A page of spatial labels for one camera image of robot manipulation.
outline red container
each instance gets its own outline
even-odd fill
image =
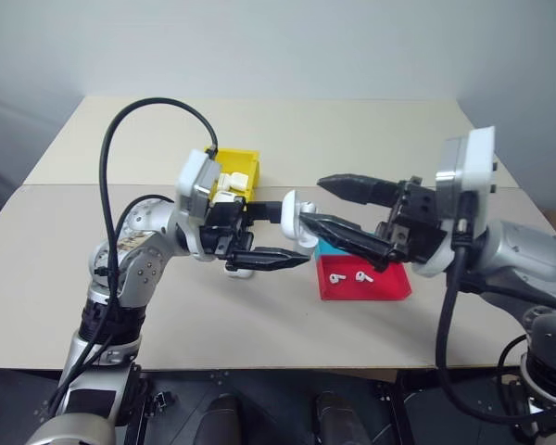
[[[356,281],[356,273],[364,272],[373,282]],[[345,275],[346,279],[330,283],[330,274]],[[390,264],[383,272],[352,255],[321,255],[317,260],[317,277],[322,299],[400,300],[410,293],[410,283],[402,264]]]

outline black floor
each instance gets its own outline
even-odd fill
[[[388,402],[376,395],[375,382],[312,371],[176,372],[152,374],[156,390],[176,394],[178,402],[148,424],[145,444],[191,444],[209,403],[233,393],[243,404],[249,445],[313,444],[311,402],[332,390],[355,407],[374,444],[394,444]],[[0,444],[22,444],[44,420],[44,401],[54,380],[0,370]],[[457,385],[473,406],[499,413],[490,378]],[[461,443],[515,444],[507,427],[482,423],[455,410],[440,389],[407,395],[406,408],[418,445]],[[124,431],[119,428],[118,443]]]

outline table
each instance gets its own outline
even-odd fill
[[[0,214],[0,367],[57,369],[65,361],[71,333],[80,323],[85,302],[89,283],[87,259],[105,235],[95,184],[99,138],[108,119],[129,101],[129,98],[85,99],[26,184],[17,190]],[[331,172],[375,171],[370,174],[400,179],[410,176],[412,170],[422,174],[425,180],[434,178],[436,162],[432,159],[437,158],[442,140],[448,135],[469,131],[469,122],[452,102],[432,104],[431,112],[428,112],[428,102],[352,101],[355,103],[349,104],[344,103],[346,101],[281,103],[212,99],[196,102],[200,111],[210,114],[214,125],[223,122],[223,110],[239,111],[237,117],[227,111],[225,117],[231,125],[219,123],[217,133],[221,146],[224,146],[222,135],[226,134],[225,140],[231,146],[261,149],[261,187],[257,190],[257,199],[281,199],[289,190],[285,185],[292,181],[301,196],[315,201],[322,211],[361,223],[367,230],[386,217],[386,209],[342,201],[312,186],[315,178]],[[271,120],[269,116],[274,105],[277,110],[275,119]],[[397,118],[385,112],[389,107],[395,110],[392,114]],[[158,110],[145,109],[144,113],[138,113],[136,120],[130,120],[116,139],[110,170],[115,215],[138,195],[173,195],[171,184],[181,162],[161,161],[164,157],[158,150],[163,148],[158,147],[158,142],[166,146],[165,150],[176,150],[176,146],[169,143],[169,137],[178,129],[171,126],[163,130],[168,122],[162,116],[171,110],[156,108]],[[313,111],[310,123],[302,118],[301,122],[289,120],[295,108],[306,110],[305,116],[307,111]],[[342,109],[353,116],[356,112],[364,115],[372,109],[373,117],[378,120],[373,129],[381,128],[379,116],[385,114],[389,122],[382,130],[386,130],[383,140],[387,144],[378,144],[381,140],[378,132],[374,135],[376,150],[368,148],[372,145],[361,144],[370,141],[372,136],[360,132],[363,125],[355,126],[352,123],[355,120],[349,116],[350,121],[345,119],[342,123]],[[156,143],[148,149],[143,148],[146,130],[138,124],[138,116],[149,122],[149,134],[160,131],[154,131]],[[240,120],[244,125],[245,121],[249,122],[251,127],[233,127]],[[271,121],[286,131],[271,132]],[[454,123],[447,128],[443,121]],[[138,128],[133,129],[131,122]],[[266,136],[270,133],[272,137],[254,134],[258,123],[263,130],[260,132]],[[299,124],[297,133],[294,127]],[[317,136],[317,145],[314,145],[307,131],[319,134],[320,127],[325,127],[331,136]],[[347,136],[336,137],[341,133]],[[396,134],[403,144],[391,150],[391,144],[398,140],[394,137]],[[437,135],[440,141],[435,147]],[[305,142],[301,146],[297,144],[299,137]],[[205,134],[199,134],[196,139],[186,144],[188,148],[201,147],[207,142]],[[349,150],[358,153],[354,162],[342,160],[337,155],[341,143],[346,140],[350,141],[350,146],[358,147],[358,150]],[[423,162],[411,162],[411,152],[406,145],[412,140],[424,142],[423,152],[416,155],[416,159]],[[255,146],[253,141],[266,141],[267,146]],[[284,150],[276,154],[280,146]],[[381,146],[387,146],[387,150],[379,150]],[[321,149],[321,162],[309,163],[311,155],[306,147],[311,153]],[[185,150],[178,151],[186,156]],[[141,160],[143,169],[134,166],[138,158],[145,158]],[[291,159],[296,167],[287,170],[288,174],[279,174],[281,168],[268,159],[278,163],[281,159]],[[303,159],[303,162],[293,163],[292,159]],[[172,178],[167,164],[173,164]],[[160,175],[155,165],[160,166]],[[427,184],[432,182],[432,179],[426,180]],[[490,199],[491,218],[500,217],[551,230],[502,166],[498,184],[498,193]],[[254,232],[257,246],[290,246],[275,225],[256,223]],[[202,263],[192,258],[174,259],[148,306],[138,362],[150,370],[431,367],[444,277],[426,279],[413,274],[410,267],[406,270],[413,293],[405,301],[324,302],[319,299],[313,261],[292,270],[257,273],[253,279],[243,281],[223,276],[218,261]],[[449,339],[449,363],[493,364],[502,347],[521,333],[522,328],[505,312],[477,296],[461,296]],[[509,362],[517,361],[516,354]]]

